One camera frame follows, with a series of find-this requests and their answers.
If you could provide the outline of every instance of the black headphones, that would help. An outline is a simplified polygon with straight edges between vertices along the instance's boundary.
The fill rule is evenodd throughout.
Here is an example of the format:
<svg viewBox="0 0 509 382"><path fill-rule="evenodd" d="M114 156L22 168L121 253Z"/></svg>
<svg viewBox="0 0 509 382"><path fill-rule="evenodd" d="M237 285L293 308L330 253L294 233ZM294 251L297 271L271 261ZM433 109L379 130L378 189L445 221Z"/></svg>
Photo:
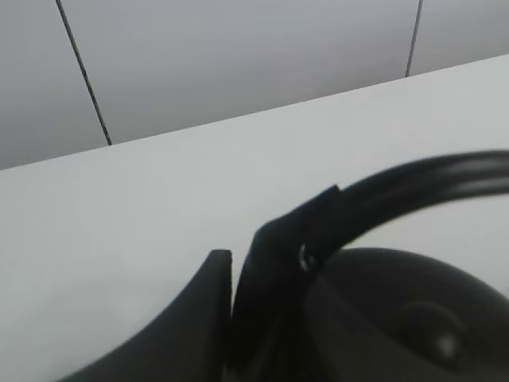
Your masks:
<svg viewBox="0 0 509 382"><path fill-rule="evenodd" d="M505 150L327 189L258 230L233 311L231 254L213 251L152 324L66 381L508 381L505 297L422 255L341 250L409 212L502 193Z"/></svg>

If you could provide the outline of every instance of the white desk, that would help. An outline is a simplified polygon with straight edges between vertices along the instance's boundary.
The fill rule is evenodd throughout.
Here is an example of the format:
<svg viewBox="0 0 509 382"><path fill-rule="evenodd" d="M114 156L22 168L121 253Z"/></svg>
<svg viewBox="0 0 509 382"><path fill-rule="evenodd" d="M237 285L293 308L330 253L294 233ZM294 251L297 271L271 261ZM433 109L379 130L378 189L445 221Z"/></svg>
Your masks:
<svg viewBox="0 0 509 382"><path fill-rule="evenodd" d="M50 381L141 329L212 248L333 183L509 146L509 56L0 173L0 380ZM356 245L420 251L509 290L509 198L388 224Z"/></svg>

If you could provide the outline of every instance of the white table surface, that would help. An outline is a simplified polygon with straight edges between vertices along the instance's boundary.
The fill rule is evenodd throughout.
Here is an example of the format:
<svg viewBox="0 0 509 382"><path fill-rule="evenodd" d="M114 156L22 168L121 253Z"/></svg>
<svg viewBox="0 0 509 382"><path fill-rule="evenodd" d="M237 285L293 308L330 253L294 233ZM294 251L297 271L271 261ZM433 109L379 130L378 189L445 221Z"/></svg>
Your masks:
<svg viewBox="0 0 509 382"><path fill-rule="evenodd" d="M125 341L208 251L325 187L509 146L509 56L0 172L0 380L50 381ZM436 256L509 291L509 197L416 213L354 246Z"/></svg>

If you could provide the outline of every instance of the ear cup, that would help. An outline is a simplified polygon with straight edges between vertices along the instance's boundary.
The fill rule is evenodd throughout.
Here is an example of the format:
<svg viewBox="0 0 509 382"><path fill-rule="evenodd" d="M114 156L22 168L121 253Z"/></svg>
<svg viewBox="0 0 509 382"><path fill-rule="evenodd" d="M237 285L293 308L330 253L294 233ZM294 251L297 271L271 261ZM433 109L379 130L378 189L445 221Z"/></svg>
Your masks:
<svg viewBox="0 0 509 382"><path fill-rule="evenodd" d="M323 276L388 337L468 380L509 380L509 301L473 276L404 251L339 251Z"/></svg>

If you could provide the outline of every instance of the tile grout line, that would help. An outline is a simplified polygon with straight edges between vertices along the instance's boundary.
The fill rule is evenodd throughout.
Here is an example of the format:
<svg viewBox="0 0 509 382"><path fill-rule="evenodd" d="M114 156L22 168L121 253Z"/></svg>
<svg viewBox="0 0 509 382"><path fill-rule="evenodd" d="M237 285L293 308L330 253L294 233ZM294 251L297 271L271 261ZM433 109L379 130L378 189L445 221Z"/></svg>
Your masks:
<svg viewBox="0 0 509 382"><path fill-rule="evenodd" d="M412 34L412 42L410 44L410 54L408 56L408 62L406 63L405 77L410 76L410 69L412 68L412 60L414 59L415 41L419 31L419 24L421 22L422 3L424 0L419 0L417 7L417 15L415 16L414 33Z"/></svg>
<svg viewBox="0 0 509 382"><path fill-rule="evenodd" d="M81 75L83 76L85 84L87 85L88 94L90 95L92 104L94 105L95 113L97 114L97 118L99 119L99 124L101 125L101 128L103 129L104 138L106 139L108 146L111 146L112 143L111 143L110 133L108 133L108 130L106 128L106 123L104 122L103 113L101 112L99 103L97 102L97 99L95 97L94 89L92 88L91 82L88 79L88 74L85 69L83 60L81 59L80 51L78 50L78 45L76 44L76 40L74 39L74 35L72 34L71 26L69 25L67 15L65 14L64 6L62 6L61 0L55 0L55 1L56 1L56 6L58 7L58 11L60 12L60 17L62 18L62 22L64 23L65 31L67 32L67 35L71 42L72 50L74 51L76 60L78 61L78 66L80 66Z"/></svg>

